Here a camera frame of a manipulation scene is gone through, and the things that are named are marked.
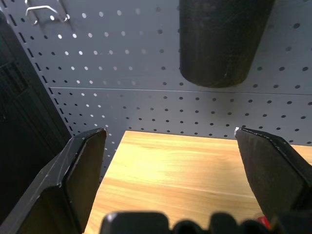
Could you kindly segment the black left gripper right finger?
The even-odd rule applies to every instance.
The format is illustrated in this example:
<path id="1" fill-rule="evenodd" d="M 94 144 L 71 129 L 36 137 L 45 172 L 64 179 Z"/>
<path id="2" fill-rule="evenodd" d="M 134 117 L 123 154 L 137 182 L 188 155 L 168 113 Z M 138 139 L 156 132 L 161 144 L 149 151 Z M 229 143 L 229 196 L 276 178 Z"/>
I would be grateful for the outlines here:
<path id="1" fill-rule="evenodd" d="M 266 218 L 312 211 L 312 166 L 280 136 L 237 127 L 249 186 Z"/>

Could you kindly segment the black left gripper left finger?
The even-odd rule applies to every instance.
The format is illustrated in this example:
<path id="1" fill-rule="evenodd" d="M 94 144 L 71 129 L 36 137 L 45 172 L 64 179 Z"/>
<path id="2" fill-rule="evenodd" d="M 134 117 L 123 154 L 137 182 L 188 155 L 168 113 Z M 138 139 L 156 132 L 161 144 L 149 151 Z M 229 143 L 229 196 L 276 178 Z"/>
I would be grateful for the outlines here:
<path id="1" fill-rule="evenodd" d="M 82 234 L 99 188 L 107 132 L 72 137 L 0 225 L 0 234 Z"/>

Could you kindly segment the grey pegboard panel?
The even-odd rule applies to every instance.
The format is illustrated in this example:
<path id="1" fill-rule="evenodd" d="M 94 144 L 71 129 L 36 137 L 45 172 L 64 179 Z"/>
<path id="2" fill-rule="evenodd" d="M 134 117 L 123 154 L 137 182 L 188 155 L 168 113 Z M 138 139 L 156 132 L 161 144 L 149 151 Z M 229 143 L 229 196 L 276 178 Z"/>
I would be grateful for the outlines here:
<path id="1" fill-rule="evenodd" d="M 180 72 L 179 0 L 64 0 L 68 22 L 32 26 L 0 0 L 68 131 L 232 139 L 236 127 L 312 146 L 312 0 L 275 0 L 247 78 L 206 88 Z"/>

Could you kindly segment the black ribbed side panel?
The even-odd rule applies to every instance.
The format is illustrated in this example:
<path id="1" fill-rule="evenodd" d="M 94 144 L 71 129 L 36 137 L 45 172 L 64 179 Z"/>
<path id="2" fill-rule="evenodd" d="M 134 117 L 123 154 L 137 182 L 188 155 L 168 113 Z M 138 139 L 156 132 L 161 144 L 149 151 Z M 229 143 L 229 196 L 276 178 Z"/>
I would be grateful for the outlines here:
<path id="1" fill-rule="evenodd" d="M 0 10 L 0 224 L 70 137 Z"/>

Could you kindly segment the black cylindrical cup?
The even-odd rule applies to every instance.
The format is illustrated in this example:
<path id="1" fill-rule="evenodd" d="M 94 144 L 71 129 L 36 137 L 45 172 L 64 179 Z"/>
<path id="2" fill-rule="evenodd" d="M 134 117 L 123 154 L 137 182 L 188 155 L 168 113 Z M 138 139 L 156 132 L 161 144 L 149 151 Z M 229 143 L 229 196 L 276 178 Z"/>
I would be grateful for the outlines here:
<path id="1" fill-rule="evenodd" d="M 248 76 L 275 0 L 179 0 L 180 72 L 206 88 Z"/>

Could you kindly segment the silver metal pegboard hook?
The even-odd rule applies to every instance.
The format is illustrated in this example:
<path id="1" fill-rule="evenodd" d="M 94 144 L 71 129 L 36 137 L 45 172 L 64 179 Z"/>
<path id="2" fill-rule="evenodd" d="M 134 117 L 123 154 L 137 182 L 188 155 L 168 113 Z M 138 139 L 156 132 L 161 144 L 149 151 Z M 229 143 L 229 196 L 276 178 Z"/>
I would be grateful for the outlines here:
<path id="1" fill-rule="evenodd" d="M 46 22 L 68 22 L 70 15 L 66 10 L 64 0 L 24 0 L 25 17 L 32 26 Z"/>

